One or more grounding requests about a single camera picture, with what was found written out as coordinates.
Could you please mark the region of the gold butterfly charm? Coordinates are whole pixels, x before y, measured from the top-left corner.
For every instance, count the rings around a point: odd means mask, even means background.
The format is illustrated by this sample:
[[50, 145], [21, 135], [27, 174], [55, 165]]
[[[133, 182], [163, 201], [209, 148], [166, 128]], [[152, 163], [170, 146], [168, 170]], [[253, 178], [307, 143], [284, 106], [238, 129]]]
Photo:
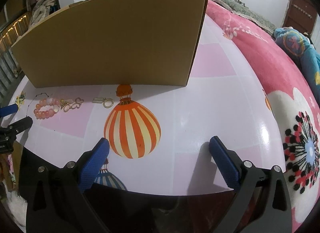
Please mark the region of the gold butterfly charm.
[[60, 108], [63, 112], [68, 112], [69, 110], [79, 109], [81, 105], [84, 103], [84, 100], [80, 97], [77, 97], [74, 100], [71, 99], [61, 99], [60, 100]]

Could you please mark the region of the metal stair railing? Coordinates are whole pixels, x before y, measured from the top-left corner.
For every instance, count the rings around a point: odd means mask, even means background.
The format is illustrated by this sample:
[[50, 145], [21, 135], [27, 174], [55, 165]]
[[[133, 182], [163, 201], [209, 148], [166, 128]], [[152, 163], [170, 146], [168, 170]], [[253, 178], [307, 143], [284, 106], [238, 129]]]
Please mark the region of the metal stair railing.
[[12, 47], [29, 27], [30, 15], [22, 11], [15, 19], [1, 24], [1, 101], [11, 93], [22, 76], [22, 70], [15, 59]]

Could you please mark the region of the red floral blanket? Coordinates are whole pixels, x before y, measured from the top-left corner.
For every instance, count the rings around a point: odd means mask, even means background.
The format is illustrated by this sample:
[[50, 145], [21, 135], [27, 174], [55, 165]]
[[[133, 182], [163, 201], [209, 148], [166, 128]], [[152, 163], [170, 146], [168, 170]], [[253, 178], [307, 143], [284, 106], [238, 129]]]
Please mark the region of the red floral blanket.
[[209, 0], [207, 15], [249, 62], [277, 121], [293, 232], [319, 232], [319, 106], [300, 70], [252, 20]]

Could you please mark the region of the brown cardboard box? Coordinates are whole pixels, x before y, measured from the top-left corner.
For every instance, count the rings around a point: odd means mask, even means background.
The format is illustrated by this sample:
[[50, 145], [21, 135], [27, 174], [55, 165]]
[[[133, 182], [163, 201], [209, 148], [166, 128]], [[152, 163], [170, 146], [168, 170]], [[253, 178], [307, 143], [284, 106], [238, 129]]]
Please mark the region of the brown cardboard box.
[[187, 85], [208, 0], [86, 0], [29, 29], [12, 54], [37, 88]]

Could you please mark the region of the blue patterned quilt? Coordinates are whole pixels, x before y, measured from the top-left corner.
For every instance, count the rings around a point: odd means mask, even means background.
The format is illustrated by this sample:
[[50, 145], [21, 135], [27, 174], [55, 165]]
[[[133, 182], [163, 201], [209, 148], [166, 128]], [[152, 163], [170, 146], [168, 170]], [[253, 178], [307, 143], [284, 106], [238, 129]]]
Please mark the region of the blue patterned quilt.
[[276, 28], [275, 43], [292, 59], [319, 103], [319, 53], [308, 38], [292, 27]]

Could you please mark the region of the brown wooden door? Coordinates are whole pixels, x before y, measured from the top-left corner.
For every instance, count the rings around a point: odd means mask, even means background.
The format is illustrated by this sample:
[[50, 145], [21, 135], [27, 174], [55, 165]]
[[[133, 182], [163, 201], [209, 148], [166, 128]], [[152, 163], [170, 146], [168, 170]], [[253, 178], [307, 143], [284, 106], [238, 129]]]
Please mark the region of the brown wooden door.
[[317, 19], [317, 11], [311, 0], [289, 0], [283, 27], [293, 27], [300, 33], [311, 34]]

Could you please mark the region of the grey green blanket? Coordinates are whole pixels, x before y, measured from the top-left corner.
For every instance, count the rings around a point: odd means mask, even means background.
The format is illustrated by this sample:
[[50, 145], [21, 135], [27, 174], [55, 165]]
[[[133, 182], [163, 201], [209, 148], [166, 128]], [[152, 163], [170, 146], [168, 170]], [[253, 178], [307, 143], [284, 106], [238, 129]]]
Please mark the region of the grey green blanket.
[[228, 11], [241, 16], [247, 20], [252, 21], [257, 26], [262, 28], [269, 35], [273, 35], [276, 26], [272, 24], [267, 18], [264, 18], [262, 15], [250, 10], [248, 7], [243, 6], [233, 0], [213, 0], [218, 3]]

